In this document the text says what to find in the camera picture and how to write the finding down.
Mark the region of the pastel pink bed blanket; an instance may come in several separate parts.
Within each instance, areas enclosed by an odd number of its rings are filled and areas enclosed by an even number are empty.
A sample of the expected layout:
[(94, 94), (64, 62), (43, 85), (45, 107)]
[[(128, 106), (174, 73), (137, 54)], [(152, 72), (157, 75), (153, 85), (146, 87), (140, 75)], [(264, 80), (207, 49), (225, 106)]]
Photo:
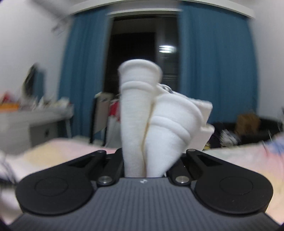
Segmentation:
[[(52, 139), (22, 154), (1, 152), (1, 176), (9, 180), (23, 177), (99, 150), (74, 139)], [(206, 154), (250, 169), (265, 176), (273, 186), (273, 197), (266, 213), (283, 223), (283, 136), (272, 141), (230, 148), (208, 149)]]

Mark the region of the metal clothes drying rack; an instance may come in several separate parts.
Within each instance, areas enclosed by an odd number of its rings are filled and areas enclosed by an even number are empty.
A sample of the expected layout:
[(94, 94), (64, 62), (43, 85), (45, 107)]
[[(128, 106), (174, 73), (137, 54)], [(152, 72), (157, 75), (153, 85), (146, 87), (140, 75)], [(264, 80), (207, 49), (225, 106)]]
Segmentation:
[(89, 143), (100, 139), (102, 146), (108, 148), (120, 148), (120, 122), (109, 115), (111, 101), (116, 99), (112, 93), (100, 92), (95, 95), (91, 111), (91, 127)]

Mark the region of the blue chair back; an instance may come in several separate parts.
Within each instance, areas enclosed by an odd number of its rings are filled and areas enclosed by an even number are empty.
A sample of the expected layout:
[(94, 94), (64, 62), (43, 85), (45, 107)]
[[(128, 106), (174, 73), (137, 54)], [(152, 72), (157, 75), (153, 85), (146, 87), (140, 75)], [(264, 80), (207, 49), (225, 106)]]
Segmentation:
[(40, 100), (45, 93), (45, 70), (34, 63), (28, 70), (28, 74), (22, 84), (22, 96)]

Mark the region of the red garment on rack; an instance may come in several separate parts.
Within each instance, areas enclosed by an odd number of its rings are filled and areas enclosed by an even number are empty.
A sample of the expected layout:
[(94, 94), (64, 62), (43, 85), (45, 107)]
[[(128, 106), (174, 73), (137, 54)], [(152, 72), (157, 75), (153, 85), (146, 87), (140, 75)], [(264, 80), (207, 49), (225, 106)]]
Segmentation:
[(116, 121), (120, 121), (120, 102), (119, 99), (114, 99), (111, 101), (109, 106), (109, 115), (116, 119)]

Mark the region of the blue curtain left panel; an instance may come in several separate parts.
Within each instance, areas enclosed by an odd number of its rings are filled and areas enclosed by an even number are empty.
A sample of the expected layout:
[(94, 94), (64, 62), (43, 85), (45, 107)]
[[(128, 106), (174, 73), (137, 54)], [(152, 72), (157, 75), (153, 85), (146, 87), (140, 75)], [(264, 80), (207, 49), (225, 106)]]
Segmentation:
[(88, 136), (95, 94), (103, 90), (110, 19), (106, 7), (74, 15), (59, 84), (59, 98), (74, 106), (72, 135)]

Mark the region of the white knit garment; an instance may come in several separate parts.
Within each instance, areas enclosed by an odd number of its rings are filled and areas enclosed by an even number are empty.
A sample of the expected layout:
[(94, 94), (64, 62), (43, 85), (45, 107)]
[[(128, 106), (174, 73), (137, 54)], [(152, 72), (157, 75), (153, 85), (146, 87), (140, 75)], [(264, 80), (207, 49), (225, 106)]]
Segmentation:
[(161, 83), (155, 63), (133, 59), (118, 68), (125, 176), (163, 176), (188, 149), (203, 150), (214, 132), (213, 105)]

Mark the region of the blue curtain right panel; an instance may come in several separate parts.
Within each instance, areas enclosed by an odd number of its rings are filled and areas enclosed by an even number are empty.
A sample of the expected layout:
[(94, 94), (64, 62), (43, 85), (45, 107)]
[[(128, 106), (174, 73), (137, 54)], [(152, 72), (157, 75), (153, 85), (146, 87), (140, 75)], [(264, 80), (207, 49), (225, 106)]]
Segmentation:
[(258, 73), (248, 18), (184, 2), (178, 15), (180, 93), (213, 105), (209, 123), (256, 111)]

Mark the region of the white desk with drawers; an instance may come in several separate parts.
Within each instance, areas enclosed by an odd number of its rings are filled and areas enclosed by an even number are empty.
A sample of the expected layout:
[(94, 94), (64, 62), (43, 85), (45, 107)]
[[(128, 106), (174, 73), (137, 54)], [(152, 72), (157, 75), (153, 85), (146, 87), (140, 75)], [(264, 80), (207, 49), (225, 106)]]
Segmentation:
[(61, 135), (72, 137), (72, 104), (30, 110), (1, 112), (1, 150), (19, 154)]

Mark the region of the brown cardboard box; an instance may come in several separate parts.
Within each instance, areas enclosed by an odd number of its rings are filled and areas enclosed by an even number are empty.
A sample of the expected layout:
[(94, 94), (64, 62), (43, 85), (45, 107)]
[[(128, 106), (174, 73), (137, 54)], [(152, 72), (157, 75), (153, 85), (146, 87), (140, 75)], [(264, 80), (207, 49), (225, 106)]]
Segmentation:
[(254, 113), (240, 114), (237, 117), (235, 132), (238, 135), (256, 134), (260, 118)]

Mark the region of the blue curtain panel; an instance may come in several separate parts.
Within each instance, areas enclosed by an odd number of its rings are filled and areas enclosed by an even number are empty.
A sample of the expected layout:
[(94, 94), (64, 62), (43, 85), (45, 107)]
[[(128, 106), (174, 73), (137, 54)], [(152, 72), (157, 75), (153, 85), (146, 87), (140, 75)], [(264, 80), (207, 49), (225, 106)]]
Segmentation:
[(180, 93), (213, 105), (209, 123), (256, 111), (258, 73), (248, 18), (184, 2), (178, 15)]
[(59, 98), (74, 106), (72, 135), (88, 136), (95, 94), (103, 90), (110, 19), (106, 7), (74, 15), (59, 84)]

